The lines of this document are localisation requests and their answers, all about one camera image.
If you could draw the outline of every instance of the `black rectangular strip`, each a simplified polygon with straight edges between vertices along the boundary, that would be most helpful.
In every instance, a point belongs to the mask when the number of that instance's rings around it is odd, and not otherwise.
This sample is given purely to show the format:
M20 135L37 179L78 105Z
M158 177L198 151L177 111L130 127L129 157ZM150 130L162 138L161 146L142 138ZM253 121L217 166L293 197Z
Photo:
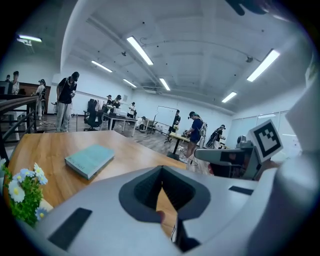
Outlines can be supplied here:
M67 250L81 230L92 210L78 208L76 209L60 227L49 237L49 241L63 250Z
M243 188L243 187L239 187L239 186L232 186L229 188L229 190L239 192L242 194L246 194L248 196L251 196L251 194L254 192L253 189Z

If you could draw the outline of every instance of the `fluorescent tube light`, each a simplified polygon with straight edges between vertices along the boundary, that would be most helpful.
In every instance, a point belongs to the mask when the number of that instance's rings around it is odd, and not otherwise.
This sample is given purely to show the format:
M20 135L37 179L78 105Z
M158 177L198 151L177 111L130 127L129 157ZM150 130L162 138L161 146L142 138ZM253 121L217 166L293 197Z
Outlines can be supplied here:
M99 66L100 68L103 68L104 70L108 71L108 72L112 72L112 70L110 70L109 68L105 67L105 66L102 66L101 64L99 64L98 62L95 62L94 60L91 61L93 64Z
M291 137L297 137L297 135L294 135L294 134L282 134L284 136L291 136Z
M257 69L247 78L247 80L253 82L279 57L279 55L279 52L271 50L269 54L264 58L264 60L260 63L260 65L257 67Z
M236 96L237 95L237 93L236 92L231 92L227 97L225 97L223 100L222 100L222 102L223 103L226 103L228 100L230 100L230 99L232 99L234 96Z
M125 82L127 82L129 85L131 85L131 86L133 86L133 87L137 88L133 83L129 82L127 79L123 79L123 81L125 81Z
M138 44L137 40L133 37L130 36L127 38L127 41L133 46L133 48L141 55L141 57L144 59L144 61L148 65L153 65L154 63L152 60L148 57L148 55L145 53L145 51L141 48L140 44Z
M27 39L27 40L32 40L32 41L36 41L36 42L42 42L42 40L39 37L34 37L34 36L30 36L30 35L23 35L20 34L19 37L21 39Z
M264 115L258 115L258 118L273 118L275 117L275 114L264 114Z
M163 86L166 88L167 91L170 91L169 86L167 85L166 81L163 78L159 78L160 82L163 84Z

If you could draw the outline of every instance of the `black railing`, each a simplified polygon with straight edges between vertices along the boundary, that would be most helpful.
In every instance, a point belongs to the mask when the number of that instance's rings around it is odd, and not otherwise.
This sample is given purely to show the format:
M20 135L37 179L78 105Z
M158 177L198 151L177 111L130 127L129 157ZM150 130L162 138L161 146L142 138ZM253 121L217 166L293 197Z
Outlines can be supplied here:
M19 140L8 140L9 136L14 133L23 133L30 134L31 132L37 132L37 123L36 123L36 104L38 96L25 96L25 95L0 95L0 100L6 100L0 102L0 117L3 117L7 112L25 112L26 115L21 117L19 120L0 120L1 123L13 124L8 130L2 131L0 125L0 156L5 158L7 163L9 158L6 152L5 144L6 143L16 143ZM16 109L21 106L26 106L26 109ZM21 124L26 123L25 130L16 130L16 128Z

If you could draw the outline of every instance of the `person in blue shirt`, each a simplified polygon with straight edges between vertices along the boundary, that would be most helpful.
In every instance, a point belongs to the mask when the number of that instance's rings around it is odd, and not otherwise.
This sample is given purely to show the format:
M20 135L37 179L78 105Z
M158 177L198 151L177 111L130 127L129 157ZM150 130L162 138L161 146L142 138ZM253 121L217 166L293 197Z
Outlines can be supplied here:
M191 111L189 113L190 118L193 120L191 128L186 132L186 134L190 134L190 142L188 144L188 148L186 151L185 156L179 158L181 162L188 163L188 158L194 153L197 143L199 142L201 136L200 136L200 129L203 125L203 121L200 118L200 116L195 113L194 111Z

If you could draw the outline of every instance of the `teal book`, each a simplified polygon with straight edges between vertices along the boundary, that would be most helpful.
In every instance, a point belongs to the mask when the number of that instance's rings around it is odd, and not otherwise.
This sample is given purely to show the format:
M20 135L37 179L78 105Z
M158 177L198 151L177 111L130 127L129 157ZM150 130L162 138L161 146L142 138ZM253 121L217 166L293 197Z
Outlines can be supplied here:
M67 156L65 163L89 180L114 157L114 150L95 144Z

